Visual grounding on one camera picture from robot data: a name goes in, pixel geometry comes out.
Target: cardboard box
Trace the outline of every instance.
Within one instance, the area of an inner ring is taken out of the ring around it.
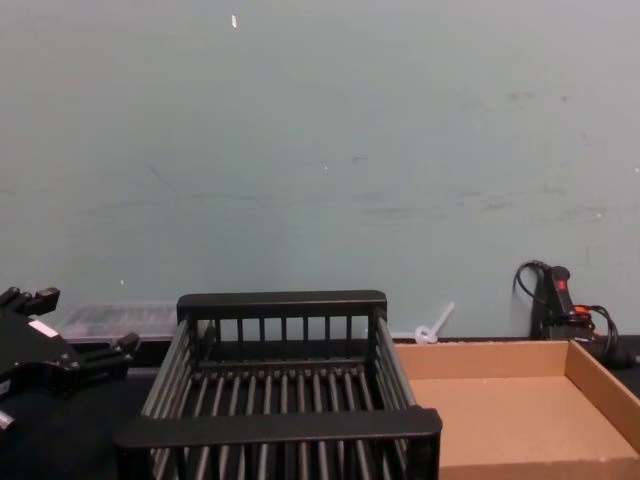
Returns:
[[[640,401],[576,343],[396,348],[442,480],[640,480]]]

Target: black electronic device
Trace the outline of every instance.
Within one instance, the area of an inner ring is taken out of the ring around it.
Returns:
[[[59,297],[56,288],[31,295],[14,287],[0,295],[0,401],[29,389],[69,394],[126,375],[138,336],[129,334],[108,348],[78,352],[36,318],[53,311]]]
[[[532,270],[537,278],[535,290],[522,281],[522,272]],[[569,294],[569,270],[550,266],[539,260],[523,263],[518,268],[517,283],[533,299],[530,337],[534,340],[567,340],[580,343],[608,368],[628,368],[638,363],[618,338],[618,329],[606,308],[600,305],[575,305]],[[607,322],[606,335],[596,332],[591,312]]]

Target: black table surface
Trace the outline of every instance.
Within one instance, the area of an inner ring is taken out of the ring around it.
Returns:
[[[640,336],[625,340],[640,354]],[[640,366],[613,374],[640,398]],[[132,374],[71,398],[25,393],[0,404],[18,420],[0,432],[0,479],[115,480],[112,432],[140,412],[152,383]]]

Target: white plastic clip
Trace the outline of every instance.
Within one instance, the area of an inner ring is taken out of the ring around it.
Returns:
[[[424,325],[416,328],[416,343],[419,345],[424,345],[426,343],[438,343],[438,331],[446,321],[449,320],[454,308],[456,308],[456,304],[453,302],[447,305],[447,308],[444,309],[444,312],[442,312],[442,315],[440,315],[440,318],[433,328],[427,328]]]

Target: wall speck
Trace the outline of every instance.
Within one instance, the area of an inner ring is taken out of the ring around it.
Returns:
[[[351,157],[351,163],[353,163],[356,167],[358,166],[358,164],[360,164],[360,162],[364,162],[366,160],[368,160],[367,157],[363,157],[363,156],[360,156],[360,155],[356,155],[354,157]]]
[[[507,95],[507,100],[512,103],[517,103],[524,100],[533,100],[534,98],[536,98],[536,92],[512,92]]]
[[[158,171],[158,169],[156,167],[154,167],[153,165],[149,165],[149,171],[151,171],[152,175],[154,177],[156,177],[156,179],[163,184],[165,187],[170,188],[171,190],[173,190],[173,185],[171,185],[171,183],[169,183],[169,181],[164,178],[162,175],[160,175],[160,172]]]
[[[458,194],[460,198],[473,198],[482,196],[482,192],[478,190],[464,190]]]
[[[545,183],[542,185],[542,193],[545,195],[564,195],[565,189],[558,186],[551,186]]]
[[[513,202],[508,200],[492,200],[485,203],[484,207],[480,209],[481,212],[497,212],[506,208],[512,207]]]
[[[556,215],[554,220],[556,222],[582,220],[586,223],[593,223],[597,222],[598,219],[603,218],[606,213],[607,210],[605,208],[587,207],[581,205],[560,212],[558,215]]]

